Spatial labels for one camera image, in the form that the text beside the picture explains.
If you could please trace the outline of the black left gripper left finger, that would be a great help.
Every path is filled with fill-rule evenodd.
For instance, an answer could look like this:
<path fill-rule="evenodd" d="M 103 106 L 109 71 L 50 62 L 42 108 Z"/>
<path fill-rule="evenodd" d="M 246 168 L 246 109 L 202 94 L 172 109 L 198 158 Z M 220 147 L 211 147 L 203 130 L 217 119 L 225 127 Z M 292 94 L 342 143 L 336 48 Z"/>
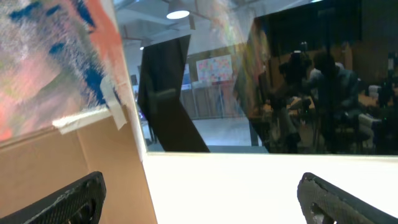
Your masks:
<path fill-rule="evenodd" d="M 95 171 L 1 218 L 1 224 L 98 224 L 105 197 L 103 174 Z"/>

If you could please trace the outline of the brown cardboard partition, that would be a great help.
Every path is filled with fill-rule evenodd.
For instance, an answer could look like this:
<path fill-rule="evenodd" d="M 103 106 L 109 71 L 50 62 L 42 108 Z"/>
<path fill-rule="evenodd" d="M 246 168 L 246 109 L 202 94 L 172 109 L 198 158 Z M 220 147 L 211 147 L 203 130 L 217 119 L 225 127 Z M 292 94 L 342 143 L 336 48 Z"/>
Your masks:
<path fill-rule="evenodd" d="M 94 171 L 103 174 L 101 223 L 157 223 L 142 165 L 137 113 L 121 129 L 108 117 L 60 134 L 44 129 L 1 143 L 1 216 L 14 213 Z"/>

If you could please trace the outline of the black angled panel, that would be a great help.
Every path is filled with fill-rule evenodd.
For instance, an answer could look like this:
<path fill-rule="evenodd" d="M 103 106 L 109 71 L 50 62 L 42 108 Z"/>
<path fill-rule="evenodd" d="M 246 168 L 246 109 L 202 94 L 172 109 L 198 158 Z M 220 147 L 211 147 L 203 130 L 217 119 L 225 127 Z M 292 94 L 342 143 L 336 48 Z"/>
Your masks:
<path fill-rule="evenodd" d="M 166 152 L 209 149 L 180 102 L 190 36 L 145 47 L 137 104 Z"/>

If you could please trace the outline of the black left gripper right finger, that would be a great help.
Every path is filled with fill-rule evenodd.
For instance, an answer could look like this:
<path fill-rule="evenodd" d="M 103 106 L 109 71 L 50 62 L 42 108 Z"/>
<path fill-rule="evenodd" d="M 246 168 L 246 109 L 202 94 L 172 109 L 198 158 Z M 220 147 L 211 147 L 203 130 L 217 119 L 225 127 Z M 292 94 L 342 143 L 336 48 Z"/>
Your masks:
<path fill-rule="evenodd" d="M 397 218 L 306 172 L 297 198 L 307 224 L 397 224 Z"/>

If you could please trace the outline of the seated person in background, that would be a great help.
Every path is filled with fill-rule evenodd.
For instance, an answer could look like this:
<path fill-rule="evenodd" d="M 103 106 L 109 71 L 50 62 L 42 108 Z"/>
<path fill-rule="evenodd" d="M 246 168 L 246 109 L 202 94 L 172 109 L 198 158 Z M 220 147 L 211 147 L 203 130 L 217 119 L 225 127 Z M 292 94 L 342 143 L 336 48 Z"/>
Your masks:
<path fill-rule="evenodd" d="M 337 66 L 331 54 L 314 55 L 314 70 L 302 82 L 302 90 L 316 89 L 316 108 L 320 116 L 320 132 L 332 154 L 349 151 L 349 144 L 364 137 L 359 130 L 359 80 L 352 70 Z"/>

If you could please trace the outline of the white ceiling lamp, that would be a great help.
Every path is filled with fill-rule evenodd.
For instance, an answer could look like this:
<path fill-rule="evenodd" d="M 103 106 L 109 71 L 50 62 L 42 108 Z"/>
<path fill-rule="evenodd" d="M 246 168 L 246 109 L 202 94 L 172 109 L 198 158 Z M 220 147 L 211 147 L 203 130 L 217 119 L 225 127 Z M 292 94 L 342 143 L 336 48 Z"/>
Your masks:
<path fill-rule="evenodd" d="M 166 17 L 171 20 L 182 19 L 190 15 L 189 10 L 182 0 L 169 1 L 169 8 Z"/>

